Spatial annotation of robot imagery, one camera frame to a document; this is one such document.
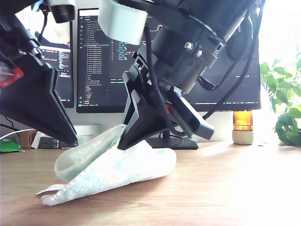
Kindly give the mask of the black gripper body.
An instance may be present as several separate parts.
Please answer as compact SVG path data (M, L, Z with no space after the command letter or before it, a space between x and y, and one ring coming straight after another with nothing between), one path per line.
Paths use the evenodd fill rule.
M193 141L210 139L213 126L184 98L216 61L209 32L190 26L175 32L164 25L151 32L150 27L155 24L158 20L147 19L145 42L133 54L131 73L138 74L141 94L163 116L169 131Z

